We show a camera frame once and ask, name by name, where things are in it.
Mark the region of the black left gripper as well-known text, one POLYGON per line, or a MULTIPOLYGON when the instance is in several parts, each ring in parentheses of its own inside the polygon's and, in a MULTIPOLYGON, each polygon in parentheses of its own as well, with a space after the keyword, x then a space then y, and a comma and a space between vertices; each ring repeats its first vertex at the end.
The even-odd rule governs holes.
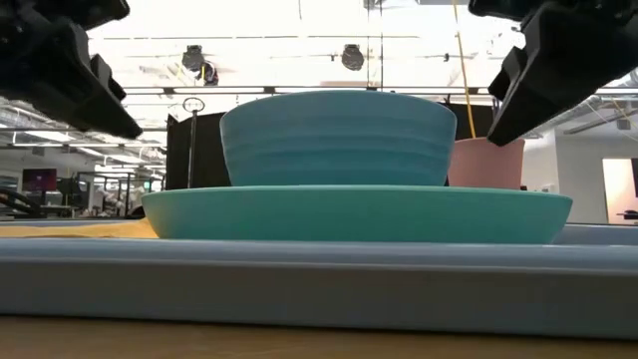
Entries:
POLYGON ((129 14, 127 0, 1 0, 2 22, 47 24, 1 46, 1 96, 82 132, 137 138, 143 130, 122 105, 125 91, 106 61, 89 54, 84 31, 129 14))

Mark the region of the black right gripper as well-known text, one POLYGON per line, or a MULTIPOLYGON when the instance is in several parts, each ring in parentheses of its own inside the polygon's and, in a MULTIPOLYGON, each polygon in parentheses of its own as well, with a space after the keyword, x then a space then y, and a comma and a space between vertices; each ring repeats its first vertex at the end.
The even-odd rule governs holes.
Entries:
POLYGON ((637 67, 632 0, 471 0, 480 17, 516 21, 512 47, 488 87, 500 101, 487 139, 507 145, 637 67))

